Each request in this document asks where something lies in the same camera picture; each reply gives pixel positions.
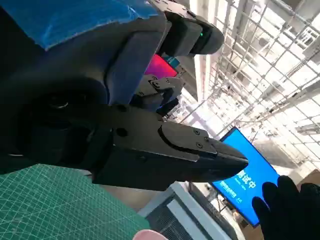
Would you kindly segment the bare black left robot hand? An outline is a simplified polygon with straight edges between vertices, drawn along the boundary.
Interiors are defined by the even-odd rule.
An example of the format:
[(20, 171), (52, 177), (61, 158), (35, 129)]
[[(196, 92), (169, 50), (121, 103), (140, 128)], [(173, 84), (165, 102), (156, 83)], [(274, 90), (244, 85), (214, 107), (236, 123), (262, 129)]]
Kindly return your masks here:
[(146, 74), (156, 54), (213, 54), (223, 42), (172, 0), (1, 1), (0, 172), (44, 164), (154, 191), (233, 177), (242, 153), (163, 120), (181, 80)]

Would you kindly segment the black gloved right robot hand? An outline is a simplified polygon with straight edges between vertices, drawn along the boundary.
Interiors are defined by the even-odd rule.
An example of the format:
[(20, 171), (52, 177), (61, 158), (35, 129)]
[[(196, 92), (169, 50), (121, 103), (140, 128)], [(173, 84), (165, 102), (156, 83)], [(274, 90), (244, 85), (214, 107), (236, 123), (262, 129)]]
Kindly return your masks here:
[(282, 175), (277, 184), (265, 182), (262, 196), (252, 199), (265, 240), (318, 240), (320, 186), (304, 183), (300, 189)]

